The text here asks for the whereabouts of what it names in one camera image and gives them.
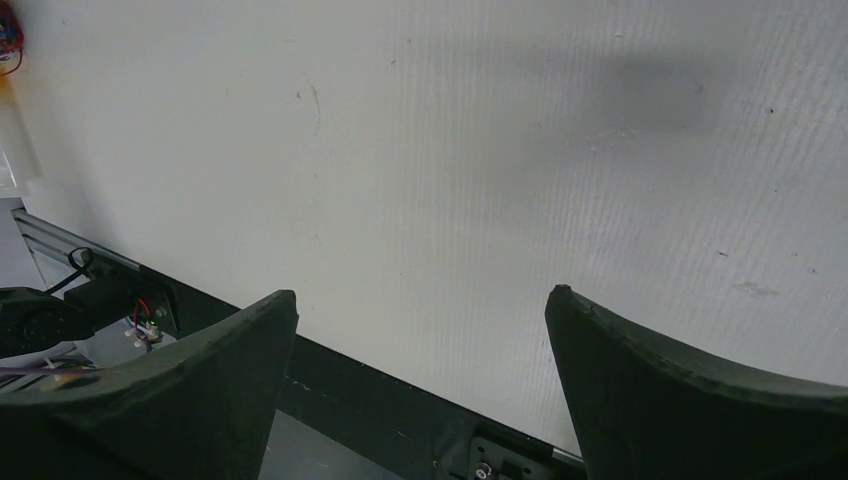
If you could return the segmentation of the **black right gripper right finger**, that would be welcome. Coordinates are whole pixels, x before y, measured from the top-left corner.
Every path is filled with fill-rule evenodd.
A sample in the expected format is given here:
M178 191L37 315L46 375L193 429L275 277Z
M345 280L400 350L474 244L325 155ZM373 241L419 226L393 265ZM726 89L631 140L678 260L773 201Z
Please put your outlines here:
M550 345L592 479L843 479L847 390L710 354L575 293Z

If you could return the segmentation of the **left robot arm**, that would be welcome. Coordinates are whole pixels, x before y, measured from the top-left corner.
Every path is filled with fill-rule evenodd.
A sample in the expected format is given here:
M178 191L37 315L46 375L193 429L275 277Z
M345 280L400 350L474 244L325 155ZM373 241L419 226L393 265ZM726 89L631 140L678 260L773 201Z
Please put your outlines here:
M96 255L78 247L67 255L73 273L47 290L1 289L1 357L48 350L86 340L126 317L135 306L126 279L91 273Z

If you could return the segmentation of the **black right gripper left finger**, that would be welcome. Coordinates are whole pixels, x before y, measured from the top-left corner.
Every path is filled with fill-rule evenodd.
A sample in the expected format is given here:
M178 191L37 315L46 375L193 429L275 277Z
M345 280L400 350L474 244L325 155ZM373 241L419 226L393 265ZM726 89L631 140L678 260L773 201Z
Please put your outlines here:
M255 479L293 350L280 290L152 353L1 398L5 479Z

